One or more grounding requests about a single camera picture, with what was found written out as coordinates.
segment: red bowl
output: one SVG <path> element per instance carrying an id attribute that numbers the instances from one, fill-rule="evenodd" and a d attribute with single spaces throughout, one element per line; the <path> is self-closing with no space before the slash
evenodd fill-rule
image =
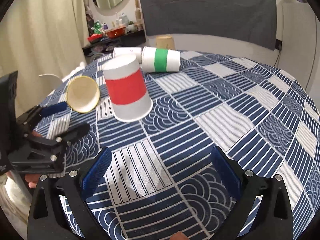
<path id="1" fill-rule="evenodd" d="M 126 28 L 126 27 L 121 27 L 121 28 L 113 29 L 113 30 L 111 30 L 111 31 L 108 31 L 108 32 L 107 32 L 107 35 L 108 35 L 108 37 L 109 37 L 110 39 L 119 37 L 119 36 L 121 36 L 121 35 L 124 34 L 125 28 Z"/>
<path id="2" fill-rule="evenodd" d="M 91 43 L 94 42 L 96 39 L 100 39 L 103 36 L 103 34 L 97 34 L 97 35 L 92 35 L 91 37 L 87 38 L 87 40 Z"/>

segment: paper cup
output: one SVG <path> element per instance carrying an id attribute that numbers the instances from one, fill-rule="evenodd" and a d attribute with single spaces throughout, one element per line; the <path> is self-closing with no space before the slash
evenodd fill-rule
<path id="1" fill-rule="evenodd" d="M 79 113 L 87 113 L 96 107 L 100 98 L 98 84 L 90 77 L 79 76 L 67 88 L 67 103 Z"/>
<path id="2" fill-rule="evenodd" d="M 137 60 L 139 63 L 141 63 L 141 51 L 142 49 L 141 48 L 114 48 L 113 50 L 113 58 L 115 57 L 119 57 L 119 56 L 122 56 L 122 55 L 127 55 L 127 54 L 134 54 L 137 56 Z"/>
<path id="3" fill-rule="evenodd" d="M 134 122 L 150 113 L 153 103 L 136 55 L 115 57 L 102 70 L 116 119 Z"/>
<path id="4" fill-rule="evenodd" d="M 180 52 L 171 49 L 144 47 L 141 68 L 145 72 L 178 72 Z"/>

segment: green band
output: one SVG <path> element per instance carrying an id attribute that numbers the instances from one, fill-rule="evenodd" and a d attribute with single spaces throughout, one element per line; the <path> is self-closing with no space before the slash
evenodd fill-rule
<path id="1" fill-rule="evenodd" d="M 155 70 L 156 72 L 167 72 L 167 49 L 156 49 Z"/>

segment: patchwork tablecloth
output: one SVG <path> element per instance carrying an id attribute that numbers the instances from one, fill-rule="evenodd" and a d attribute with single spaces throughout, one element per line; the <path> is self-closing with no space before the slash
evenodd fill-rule
<path id="1" fill-rule="evenodd" d="M 153 100 L 138 122 L 113 116 L 100 58 L 57 88 L 42 105 L 66 99 L 75 76 L 98 83 L 101 98 L 87 114 L 68 108 L 44 118 L 36 130 L 54 138 L 86 121 L 91 131 L 68 149 L 66 171 L 108 146 L 113 159 L 93 197 L 93 214 L 112 239 L 168 239 L 183 231 L 191 240 L 209 239 L 229 214 L 228 196 L 210 162 L 219 145 L 258 176 L 281 174 L 293 210 L 294 239 L 320 205 L 319 113 L 294 77 L 247 58 L 184 51 L 179 73 L 143 73 Z M 81 235 L 67 200 L 72 227 Z M 243 227 L 259 208 L 257 197 Z"/>

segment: white cup with red band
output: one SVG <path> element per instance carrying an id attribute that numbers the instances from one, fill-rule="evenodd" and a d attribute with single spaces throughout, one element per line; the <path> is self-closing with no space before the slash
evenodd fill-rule
<path id="1" fill-rule="evenodd" d="M 134 122 L 148 115 L 153 103 L 134 54 L 122 55 L 102 65 L 115 118 Z"/>
<path id="2" fill-rule="evenodd" d="M 113 57 L 115 58 L 115 57 L 119 57 L 122 55 L 134 54 L 137 56 L 138 62 L 141 63 L 141 52 L 142 52 L 142 49 L 138 48 L 138 47 L 136 47 L 136 48 L 135 47 L 114 48 Z"/>
<path id="3" fill-rule="evenodd" d="M 178 72 L 180 52 L 145 46 L 141 56 L 141 68 L 145 72 Z"/>

